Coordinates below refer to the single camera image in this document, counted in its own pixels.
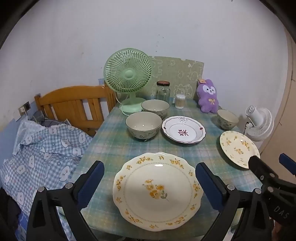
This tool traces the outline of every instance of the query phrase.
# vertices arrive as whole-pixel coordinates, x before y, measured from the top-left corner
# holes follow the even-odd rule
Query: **plaid tablecloth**
[[[206,129],[205,138],[196,145],[186,145],[165,137],[160,130],[155,137],[144,142],[131,136],[125,124],[126,116],[121,113],[118,106],[113,108],[90,143],[72,178],[73,182],[77,180],[96,160],[101,160],[105,165],[105,174],[98,189],[88,207],[82,210],[91,228],[124,237],[153,240],[183,239],[204,235],[207,232],[218,212],[211,207],[205,194],[195,216],[173,230],[147,231],[132,225],[120,215],[112,198],[115,174],[125,162],[146,152],[171,153],[184,158],[193,167],[199,162],[205,162],[224,183],[233,184],[238,190],[252,191],[261,186],[250,170],[243,170],[232,163],[222,151],[219,137],[223,130],[216,123],[216,115],[202,113],[193,100],[187,100],[182,110],[171,105],[167,117],[174,115],[198,120]]]

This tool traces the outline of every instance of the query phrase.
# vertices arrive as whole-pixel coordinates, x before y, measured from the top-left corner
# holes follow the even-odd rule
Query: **silver bolt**
[[[255,193],[257,193],[257,194],[261,194],[261,190],[260,190],[259,188],[256,188],[256,189],[255,189]]]
[[[70,189],[71,187],[73,187],[73,183],[67,183],[65,185],[65,188]]]
[[[38,192],[43,192],[44,191],[44,187],[39,187],[38,188]]]
[[[227,188],[230,190],[230,191],[233,191],[235,189],[235,187],[231,184],[228,184],[227,185]]]
[[[269,192],[273,192],[273,191],[274,191],[274,189],[273,189],[272,187],[268,187],[267,190],[268,190]]]

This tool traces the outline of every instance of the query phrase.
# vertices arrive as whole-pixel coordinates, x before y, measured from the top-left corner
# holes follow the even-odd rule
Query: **small bowl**
[[[152,112],[164,118],[170,108],[170,104],[163,100],[146,100],[141,104],[144,111]]]
[[[237,116],[228,110],[218,110],[217,114],[218,123],[224,130],[231,130],[239,122]]]
[[[128,130],[138,139],[149,139],[155,136],[161,123],[161,118],[152,112],[136,112],[126,118]]]

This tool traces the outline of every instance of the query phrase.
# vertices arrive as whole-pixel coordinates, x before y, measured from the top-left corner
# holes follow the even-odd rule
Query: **oval plate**
[[[186,116],[166,118],[161,127],[167,137],[185,144],[198,143],[206,134],[205,128],[201,123]]]
[[[186,223],[200,208],[202,195],[195,168],[163,152],[126,162],[113,184],[113,201],[124,219],[155,232]]]
[[[249,169],[251,156],[260,158],[255,144],[242,133],[226,131],[220,136],[220,145],[226,156],[240,167]]]

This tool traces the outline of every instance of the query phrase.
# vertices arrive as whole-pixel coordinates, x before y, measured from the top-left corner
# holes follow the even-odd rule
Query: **stuffed animal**
[[[204,113],[217,113],[219,102],[217,100],[217,91],[211,80],[199,80],[196,93],[199,97],[198,104]]]

